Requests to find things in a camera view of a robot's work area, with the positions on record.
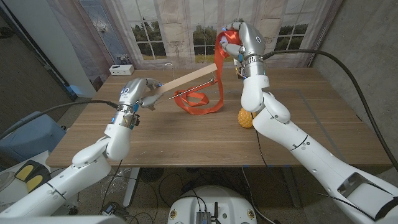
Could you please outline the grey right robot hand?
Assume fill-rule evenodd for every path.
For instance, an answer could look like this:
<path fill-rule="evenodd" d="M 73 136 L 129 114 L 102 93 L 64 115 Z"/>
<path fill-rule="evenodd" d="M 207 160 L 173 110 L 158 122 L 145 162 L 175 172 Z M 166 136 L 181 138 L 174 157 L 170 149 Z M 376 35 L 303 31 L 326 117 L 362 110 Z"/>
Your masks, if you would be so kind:
<path fill-rule="evenodd" d="M 228 40 L 226 34 L 221 35 L 221 48 L 232 58 L 238 59 L 239 55 L 247 60 L 252 56 L 263 56 L 265 51 L 265 41 L 261 33 L 251 24 L 247 22 L 232 22 L 225 28 L 227 31 L 237 31 L 240 44 L 234 44 L 232 40 Z"/>

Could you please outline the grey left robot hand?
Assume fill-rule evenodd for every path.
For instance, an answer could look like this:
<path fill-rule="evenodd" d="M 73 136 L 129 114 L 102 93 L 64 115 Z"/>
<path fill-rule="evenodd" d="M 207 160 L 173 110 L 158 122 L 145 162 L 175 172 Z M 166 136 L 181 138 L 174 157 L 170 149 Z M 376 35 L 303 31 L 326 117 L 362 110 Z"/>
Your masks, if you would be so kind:
<path fill-rule="evenodd" d="M 162 96 L 161 93 L 144 96 L 147 89 L 150 91 L 161 87 L 163 84 L 153 78 L 136 78 L 126 83 L 119 97 L 120 105 L 134 106 L 155 110 L 154 104 Z"/>

